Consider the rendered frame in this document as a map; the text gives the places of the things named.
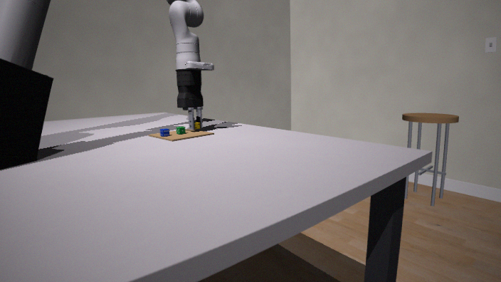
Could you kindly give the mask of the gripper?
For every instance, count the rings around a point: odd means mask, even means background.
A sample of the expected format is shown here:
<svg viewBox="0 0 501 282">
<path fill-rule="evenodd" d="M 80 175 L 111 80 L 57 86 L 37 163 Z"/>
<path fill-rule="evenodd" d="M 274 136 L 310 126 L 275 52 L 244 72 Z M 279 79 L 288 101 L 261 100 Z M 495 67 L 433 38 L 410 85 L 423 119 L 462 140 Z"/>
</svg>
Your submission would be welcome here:
<svg viewBox="0 0 501 282">
<path fill-rule="evenodd" d="M 194 109 L 196 110 L 196 121 L 200 122 L 200 128 L 203 128 L 201 110 L 203 110 L 204 103 L 201 94 L 201 71 L 213 70 L 214 64 L 202 63 L 199 53 L 182 52 L 176 54 L 176 79 L 179 91 L 177 107 L 189 111 L 189 129 L 195 129 Z"/>
</svg>

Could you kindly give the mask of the tan flat mat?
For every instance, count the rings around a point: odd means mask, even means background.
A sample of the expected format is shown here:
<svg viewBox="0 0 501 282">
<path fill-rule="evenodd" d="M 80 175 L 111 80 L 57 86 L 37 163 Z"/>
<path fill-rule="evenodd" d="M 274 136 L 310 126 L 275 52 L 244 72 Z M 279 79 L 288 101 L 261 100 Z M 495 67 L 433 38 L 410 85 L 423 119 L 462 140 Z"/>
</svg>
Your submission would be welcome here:
<svg viewBox="0 0 501 282">
<path fill-rule="evenodd" d="M 207 135 L 214 135 L 214 133 L 186 129 L 186 133 L 181 134 L 181 135 L 177 134 L 176 131 L 171 131 L 171 132 L 169 132 L 169 136 L 166 136 L 166 137 L 160 136 L 160 133 L 151 134 L 148 136 L 156 137 L 156 138 L 163 139 L 163 140 L 169 140 L 169 141 L 173 142 L 173 141 L 177 141 L 177 140 L 185 140 L 185 139 L 189 139 L 189 138 L 202 137 L 202 136 L 207 136 Z"/>
</svg>

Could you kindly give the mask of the blue die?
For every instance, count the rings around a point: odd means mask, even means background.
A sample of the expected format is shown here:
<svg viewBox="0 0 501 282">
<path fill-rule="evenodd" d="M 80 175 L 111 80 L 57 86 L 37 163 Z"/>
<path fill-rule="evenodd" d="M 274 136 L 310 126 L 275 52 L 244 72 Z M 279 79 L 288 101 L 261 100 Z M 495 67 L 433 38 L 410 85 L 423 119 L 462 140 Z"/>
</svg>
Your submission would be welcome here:
<svg viewBox="0 0 501 282">
<path fill-rule="evenodd" d="M 160 136 L 166 137 L 169 136 L 169 129 L 160 129 Z"/>
</svg>

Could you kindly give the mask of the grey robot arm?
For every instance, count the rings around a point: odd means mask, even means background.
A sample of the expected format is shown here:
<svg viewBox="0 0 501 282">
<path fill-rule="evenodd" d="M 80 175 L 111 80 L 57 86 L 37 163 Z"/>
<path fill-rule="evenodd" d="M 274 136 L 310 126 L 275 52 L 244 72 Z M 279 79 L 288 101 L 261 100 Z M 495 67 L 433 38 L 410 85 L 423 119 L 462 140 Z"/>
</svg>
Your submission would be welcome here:
<svg viewBox="0 0 501 282">
<path fill-rule="evenodd" d="M 33 68 L 51 0 L 0 0 L 0 58 Z M 202 24 L 204 13 L 196 0 L 167 0 L 176 53 L 199 53 L 199 37 L 188 27 Z"/>
</svg>

